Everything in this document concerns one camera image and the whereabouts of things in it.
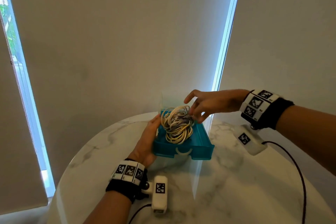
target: qr code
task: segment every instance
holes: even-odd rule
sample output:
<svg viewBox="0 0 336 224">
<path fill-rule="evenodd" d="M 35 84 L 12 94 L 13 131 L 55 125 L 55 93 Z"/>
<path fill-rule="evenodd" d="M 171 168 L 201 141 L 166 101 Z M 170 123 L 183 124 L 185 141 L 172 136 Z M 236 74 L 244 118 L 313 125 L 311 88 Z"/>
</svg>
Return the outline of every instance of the qr code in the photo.
<svg viewBox="0 0 336 224">
<path fill-rule="evenodd" d="M 254 114 L 256 113 L 256 110 L 254 110 L 253 108 L 247 106 L 244 110 L 244 114 L 250 116 L 251 118 L 253 118 Z"/>
<path fill-rule="evenodd" d="M 268 92 L 266 90 L 262 90 L 258 93 L 258 95 L 265 98 L 265 99 L 269 99 L 273 95 L 273 93 Z"/>
<path fill-rule="evenodd" d="M 124 172 L 126 165 L 119 165 L 116 170 L 116 174 L 122 174 Z"/>
<path fill-rule="evenodd" d="M 141 169 L 138 168 L 138 170 L 136 171 L 135 178 L 138 179 L 138 180 L 141 180 L 143 173 L 144 172 Z"/>
<path fill-rule="evenodd" d="M 155 193 L 164 194 L 166 192 L 166 184 L 165 183 L 157 183 Z"/>
<path fill-rule="evenodd" d="M 238 138 L 243 143 L 243 145 L 246 145 L 250 141 L 250 138 L 245 133 L 242 133 Z"/>
<path fill-rule="evenodd" d="M 135 168 L 136 168 L 136 167 L 134 167 L 134 166 L 130 166 L 130 165 L 128 165 L 128 166 L 126 167 L 126 170 L 125 170 L 124 175 L 133 176 L 133 175 L 134 175 Z"/>
<path fill-rule="evenodd" d="M 252 106 L 252 107 L 254 107 L 254 108 L 256 108 L 256 109 L 258 109 L 258 108 L 261 106 L 261 104 L 262 104 L 263 102 L 264 102 L 264 101 L 261 100 L 260 98 L 253 97 L 253 98 L 251 99 L 249 105 Z"/>
</svg>

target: hand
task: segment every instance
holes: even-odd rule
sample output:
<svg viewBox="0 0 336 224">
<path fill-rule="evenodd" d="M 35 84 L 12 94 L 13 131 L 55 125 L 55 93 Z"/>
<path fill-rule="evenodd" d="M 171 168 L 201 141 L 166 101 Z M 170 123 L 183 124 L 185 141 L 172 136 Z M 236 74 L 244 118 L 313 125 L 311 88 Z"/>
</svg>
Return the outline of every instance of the hand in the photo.
<svg viewBox="0 0 336 224">
<path fill-rule="evenodd" d="M 161 116 L 158 114 L 147 123 L 138 143 L 128 158 L 143 164 L 146 168 L 153 164 L 156 160 L 156 156 L 152 152 L 152 147 L 156 137 L 156 130 L 160 124 Z"/>
<path fill-rule="evenodd" d="M 189 114 L 192 115 L 198 123 L 202 123 L 213 113 L 239 111 L 247 94 L 249 94 L 248 90 L 221 90 L 211 92 L 193 90 L 185 98 L 184 103 L 187 104 L 193 97 L 197 97 L 190 107 Z"/>
</svg>

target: table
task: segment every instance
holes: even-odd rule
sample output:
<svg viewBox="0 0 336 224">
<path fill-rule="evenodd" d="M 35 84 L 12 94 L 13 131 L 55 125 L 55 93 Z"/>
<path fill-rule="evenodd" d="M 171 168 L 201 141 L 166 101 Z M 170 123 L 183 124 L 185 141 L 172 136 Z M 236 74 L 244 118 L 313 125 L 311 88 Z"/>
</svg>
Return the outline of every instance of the table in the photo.
<svg viewBox="0 0 336 224">
<path fill-rule="evenodd" d="M 112 171 L 140 138 L 145 113 L 117 122 L 93 137 L 76 154 L 52 199 L 48 224 L 82 224 L 105 192 Z M 168 209 L 155 216 L 141 210 L 135 223 L 301 223 L 303 192 L 295 166 L 268 147 L 250 156 L 232 134 L 233 127 L 213 120 L 211 160 L 158 157 L 149 168 L 168 178 Z M 306 223 L 336 223 L 321 195 L 306 179 Z M 136 201 L 130 216 L 150 199 Z"/>
</svg>

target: person's right hand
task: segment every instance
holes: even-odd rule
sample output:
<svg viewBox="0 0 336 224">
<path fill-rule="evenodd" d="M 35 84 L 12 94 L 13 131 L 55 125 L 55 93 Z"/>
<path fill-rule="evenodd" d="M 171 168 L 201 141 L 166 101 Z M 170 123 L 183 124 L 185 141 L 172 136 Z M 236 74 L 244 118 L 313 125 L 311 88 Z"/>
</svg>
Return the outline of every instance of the person's right hand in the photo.
<svg viewBox="0 0 336 224">
<path fill-rule="evenodd" d="M 213 113 L 239 111 L 247 94 L 249 94 L 249 90 L 221 90 L 210 92 L 193 90 L 185 98 L 184 103 L 187 104 L 193 97 L 197 97 L 190 107 L 189 114 L 192 115 L 198 123 L 202 123 Z"/>
</svg>

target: person's right arm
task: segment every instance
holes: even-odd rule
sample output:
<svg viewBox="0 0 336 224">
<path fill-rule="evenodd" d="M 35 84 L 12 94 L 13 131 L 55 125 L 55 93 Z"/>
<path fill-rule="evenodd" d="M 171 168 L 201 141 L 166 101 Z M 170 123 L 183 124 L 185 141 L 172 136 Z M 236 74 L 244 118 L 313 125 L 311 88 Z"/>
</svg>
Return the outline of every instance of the person's right arm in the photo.
<svg viewBox="0 0 336 224">
<path fill-rule="evenodd" d="M 190 114 L 201 123 L 213 113 L 239 111 L 248 93 L 248 90 L 193 90 L 184 103 L 197 97 Z M 336 175 L 336 116 L 294 105 L 280 116 L 276 130 Z"/>
</svg>

